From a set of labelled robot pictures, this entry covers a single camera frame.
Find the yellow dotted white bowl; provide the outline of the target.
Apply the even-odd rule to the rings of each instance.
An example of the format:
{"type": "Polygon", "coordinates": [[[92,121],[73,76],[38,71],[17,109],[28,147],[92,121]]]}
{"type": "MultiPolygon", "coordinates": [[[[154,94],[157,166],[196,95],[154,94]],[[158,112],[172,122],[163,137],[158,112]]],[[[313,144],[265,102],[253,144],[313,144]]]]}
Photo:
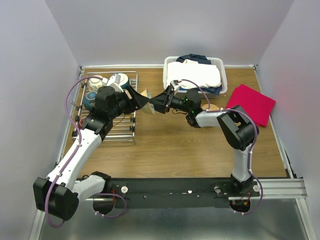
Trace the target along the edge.
{"type": "MultiPolygon", "coordinates": [[[[152,98],[152,95],[150,91],[146,88],[144,91],[140,93],[142,96],[147,97],[148,99],[152,98]]],[[[155,108],[152,103],[149,101],[144,105],[144,107],[141,109],[144,113],[149,114],[149,115],[154,115],[155,114],[155,108]]]]}

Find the beige flower pattern bowl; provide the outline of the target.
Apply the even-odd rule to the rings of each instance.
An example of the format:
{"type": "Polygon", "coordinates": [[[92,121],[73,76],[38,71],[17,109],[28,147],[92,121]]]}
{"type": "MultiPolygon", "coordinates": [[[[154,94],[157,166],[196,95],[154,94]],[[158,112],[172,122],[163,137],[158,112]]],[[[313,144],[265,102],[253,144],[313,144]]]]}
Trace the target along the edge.
{"type": "Polygon", "coordinates": [[[208,111],[219,111],[220,110],[220,108],[219,107],[217,107],[216,105],[214,105],[214,104],[203,104],[202,106],[201,106],[201,108],[203,109],[203,110],[208,110],[208,111]]]}

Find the red glossy bowl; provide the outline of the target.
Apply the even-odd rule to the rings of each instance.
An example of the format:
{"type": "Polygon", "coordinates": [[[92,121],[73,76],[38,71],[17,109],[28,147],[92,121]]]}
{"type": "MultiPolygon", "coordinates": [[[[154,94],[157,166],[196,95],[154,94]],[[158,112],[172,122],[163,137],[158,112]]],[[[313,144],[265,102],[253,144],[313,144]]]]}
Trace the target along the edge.
{"type": "Polygon", "coordinates": [[[86,118],[87,118],[87,117],[84,116],[84,117],[82,117],[82,118],[79,120],[79,122],[78,122],[78,127],[79,127],[79,128],[82,127],[82,124],[84,123],[84,121],[85,121],[86,118]]]}

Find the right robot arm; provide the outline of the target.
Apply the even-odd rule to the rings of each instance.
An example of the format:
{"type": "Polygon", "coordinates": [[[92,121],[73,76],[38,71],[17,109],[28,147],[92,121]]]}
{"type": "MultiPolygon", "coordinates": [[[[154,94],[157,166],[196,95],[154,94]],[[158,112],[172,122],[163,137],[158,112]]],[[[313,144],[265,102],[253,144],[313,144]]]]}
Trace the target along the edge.
{"type": "Polygon", "coordinates": [[[247,192],[254,178],[251,170],[252,151],[259,129],[241,106],[222,110],[204,109],[201,107],[202,100],[197,90],[189,89],[185,97],[180,98],[175,96],[172,86],[152,97],[150,103],[159,113],[165,114],[170,109],[186,113],[185,118],[191,127],[220,127],[234,152],[230,191],[236,196],[247,192]]]}

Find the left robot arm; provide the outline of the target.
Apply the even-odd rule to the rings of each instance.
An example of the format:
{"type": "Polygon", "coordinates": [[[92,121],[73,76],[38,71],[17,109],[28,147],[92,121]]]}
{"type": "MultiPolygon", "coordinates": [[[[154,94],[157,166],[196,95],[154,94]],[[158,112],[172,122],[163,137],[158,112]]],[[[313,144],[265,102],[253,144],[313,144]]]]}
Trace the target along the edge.
{"type": "Polygon", "coordinates": [[[113,128],[113,120],[142,109],[149,101],[130,85],[120,92],[112,86],[98,89],[94,106],[81,128],[77,129],[78,136],[73,145],[47,177],[38,177],[33,183],[36,208],[45,213],[48,222],[51,221],[50,216],[68,221],[82,200],[95,194],[101,198],[110,194],[107,175],[94,174],[82,183],[76,183],[77,176],[113,128]]]}

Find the teal white bowl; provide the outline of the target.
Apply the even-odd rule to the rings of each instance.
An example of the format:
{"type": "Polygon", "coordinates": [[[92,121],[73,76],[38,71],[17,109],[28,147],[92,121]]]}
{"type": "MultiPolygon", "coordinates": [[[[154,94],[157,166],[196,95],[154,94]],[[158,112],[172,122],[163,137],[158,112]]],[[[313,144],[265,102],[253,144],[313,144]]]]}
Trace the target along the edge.
{"type": "Polygon", "coordinates": [[[116,73],[115,74],[115,82],[120,85],[122,89],[125,89],[127,86],[130,85],[129,77],[124,73],[116,73]]]}

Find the white floral bowl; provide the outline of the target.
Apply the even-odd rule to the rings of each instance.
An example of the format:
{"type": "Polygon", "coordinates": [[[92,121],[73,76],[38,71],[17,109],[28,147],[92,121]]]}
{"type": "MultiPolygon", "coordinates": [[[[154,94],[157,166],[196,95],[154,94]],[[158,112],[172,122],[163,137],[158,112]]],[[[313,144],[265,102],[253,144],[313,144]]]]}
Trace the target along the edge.
{"type": "Polygon", "coordinates": [[[100,87],[103,86],[103,77],[101,75],[93,75],[88,80],[89,91],[97,92],[100,87]]]}

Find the white folded cloth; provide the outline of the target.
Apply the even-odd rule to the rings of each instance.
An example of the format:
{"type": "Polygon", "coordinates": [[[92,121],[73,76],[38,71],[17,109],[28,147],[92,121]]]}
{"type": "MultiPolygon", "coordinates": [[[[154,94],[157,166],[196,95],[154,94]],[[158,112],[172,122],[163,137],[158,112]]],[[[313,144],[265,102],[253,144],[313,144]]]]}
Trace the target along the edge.
{"type": "Polygon", "coordinates": [[[200,88],[218,88],[222,85],[220,71],[215,65],[174,61],[167,64],[166,70],[165,86],[173,80],[189,80],[200,88]]]}

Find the dark blue floral bowl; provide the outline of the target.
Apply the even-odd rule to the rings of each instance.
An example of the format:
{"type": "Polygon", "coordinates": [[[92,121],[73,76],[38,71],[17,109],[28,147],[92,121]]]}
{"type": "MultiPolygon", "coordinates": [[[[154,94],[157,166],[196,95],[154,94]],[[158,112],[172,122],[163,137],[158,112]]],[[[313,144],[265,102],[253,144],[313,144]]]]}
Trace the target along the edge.
{"type": "Polygon", "coordinates": [[[89,91],[85,94],[82,104],[88,111],[92,111],[93,107],[95,106],[96,95],[96,91],[89,91]]]}

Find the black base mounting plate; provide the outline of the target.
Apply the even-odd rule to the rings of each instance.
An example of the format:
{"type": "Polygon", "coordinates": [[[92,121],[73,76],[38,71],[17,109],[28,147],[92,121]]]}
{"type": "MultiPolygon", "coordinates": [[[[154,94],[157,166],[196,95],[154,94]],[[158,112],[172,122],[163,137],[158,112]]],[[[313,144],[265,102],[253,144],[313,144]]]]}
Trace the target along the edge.
{"type": "Polygon", "coordinates": [[[113,178],[103,195],[95,195],[93,209],[108,214],[114,209],[229,208],[248,212],[250,200],[260,196],[253,178],[238,183],[218,178],[113,178]]]}

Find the red folded cloth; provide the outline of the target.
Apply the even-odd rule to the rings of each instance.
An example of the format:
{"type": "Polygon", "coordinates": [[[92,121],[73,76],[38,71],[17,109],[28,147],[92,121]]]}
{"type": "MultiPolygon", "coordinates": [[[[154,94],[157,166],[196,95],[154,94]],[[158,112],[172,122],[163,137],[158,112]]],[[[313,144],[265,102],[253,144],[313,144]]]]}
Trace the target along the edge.
{"type": "Polygon", "coordinates": [[[234,89],[225,108],[239,105],[256,125],[266,127],[275,104],[272,98],[241,84],[234,89]]]}

